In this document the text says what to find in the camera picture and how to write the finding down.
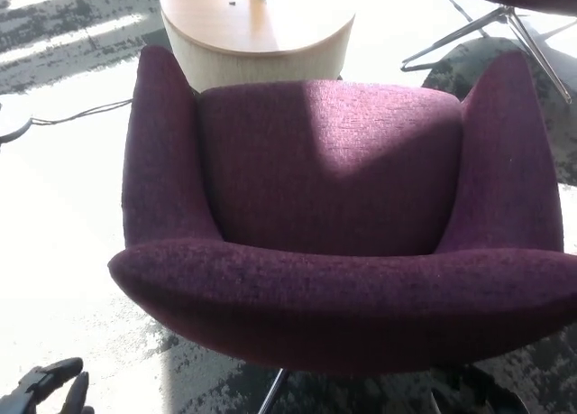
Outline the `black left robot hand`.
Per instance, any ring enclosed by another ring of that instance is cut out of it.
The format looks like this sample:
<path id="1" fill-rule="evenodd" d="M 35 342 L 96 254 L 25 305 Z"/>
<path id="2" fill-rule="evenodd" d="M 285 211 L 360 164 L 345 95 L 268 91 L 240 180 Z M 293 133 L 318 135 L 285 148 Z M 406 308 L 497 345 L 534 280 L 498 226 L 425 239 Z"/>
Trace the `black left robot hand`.
<path id="1" fill-rule="evenodd" d="M 1 397 L 1 414 L 33 414 L 37 406 L 73 379 L 60 409 L 61 414 L 94 414 L 86 404 L 89 373 L 84 372 L 80 357 L 71 357 L 46 366 L 35 366 L 18 382 L 15 389 Z"/>

